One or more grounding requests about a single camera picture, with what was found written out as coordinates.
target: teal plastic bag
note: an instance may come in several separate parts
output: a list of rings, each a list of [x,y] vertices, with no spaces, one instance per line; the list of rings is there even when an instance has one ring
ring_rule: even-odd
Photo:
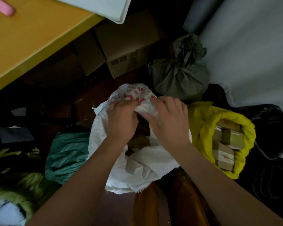
[[[88,132],[58,133],[53,140],[45,165],[45,178],[64,184],[86,162]]]

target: stack of boxes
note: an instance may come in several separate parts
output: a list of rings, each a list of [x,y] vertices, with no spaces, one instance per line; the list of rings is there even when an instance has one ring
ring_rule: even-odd
[[[244,148],[244,134],[241,126],[234,121],[221,119],[213,135],[213,157],[217,167],[232,171],[234,168],[235,150]]]

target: forearm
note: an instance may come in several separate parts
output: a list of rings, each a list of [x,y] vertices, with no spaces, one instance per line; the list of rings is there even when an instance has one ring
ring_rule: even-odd
[[[222,226],[283,225],[283,220],[219,171],[194,146],[174,158],[196,184]]]
[[[89,160],[42,206],[30,225],[91,225],[123,143],[107,137]]]

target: hand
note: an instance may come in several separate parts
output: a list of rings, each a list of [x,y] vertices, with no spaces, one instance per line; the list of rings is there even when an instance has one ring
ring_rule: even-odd
[[[110,104],[108,114],[108,136],[124,146],[133,137],[139,123],[136,106],[140,103],[132,101],[115,101]]]
[[[162,96],[152,99],[158,119],[143,114],[162,146],[171,154],[180,148],[189,147],[189,119],[187,106],[178,98]]]

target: orange cloth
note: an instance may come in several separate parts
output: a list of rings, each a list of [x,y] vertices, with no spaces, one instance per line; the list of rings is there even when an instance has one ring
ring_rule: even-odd
[[[175,179],[168,194],[172,226],[209,226],[201,201],[184,177]],[[133,207],[132,226],[159,226],[159,196],[155,182],[137,193]]]

